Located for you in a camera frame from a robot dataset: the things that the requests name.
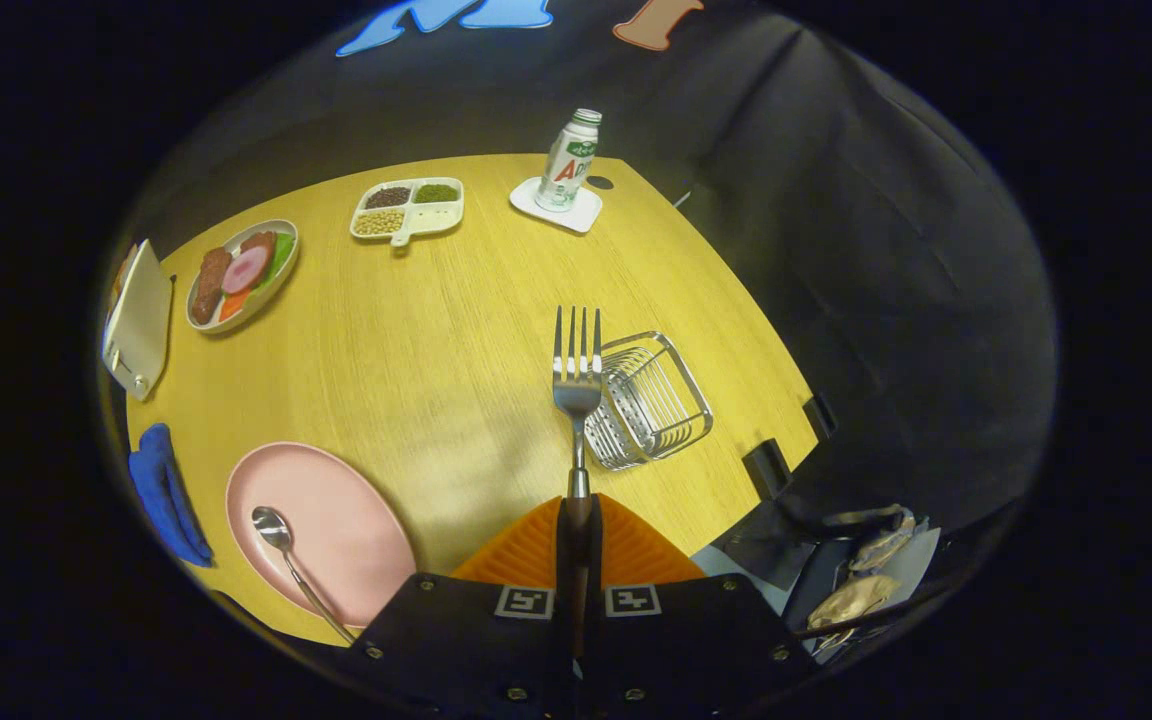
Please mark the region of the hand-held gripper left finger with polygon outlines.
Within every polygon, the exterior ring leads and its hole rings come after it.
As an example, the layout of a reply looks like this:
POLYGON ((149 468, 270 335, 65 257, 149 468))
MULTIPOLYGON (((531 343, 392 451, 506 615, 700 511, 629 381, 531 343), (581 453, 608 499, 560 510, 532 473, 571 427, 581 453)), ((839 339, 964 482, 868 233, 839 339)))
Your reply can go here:
POLYGON ((449 575, 404 579, 351 647, 351 676, 406 706, 573 706, 564 501, 526 511, 449 575))

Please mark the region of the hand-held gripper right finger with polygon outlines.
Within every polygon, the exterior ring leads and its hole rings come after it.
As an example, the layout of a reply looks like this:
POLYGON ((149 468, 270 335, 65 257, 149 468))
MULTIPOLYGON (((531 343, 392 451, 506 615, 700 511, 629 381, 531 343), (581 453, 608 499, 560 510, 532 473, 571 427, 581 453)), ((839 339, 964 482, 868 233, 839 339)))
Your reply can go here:
POLYGON ((581 706, 767 706, 817 662, 738 573, 708 577, 635 511, 594 497, 581 706))

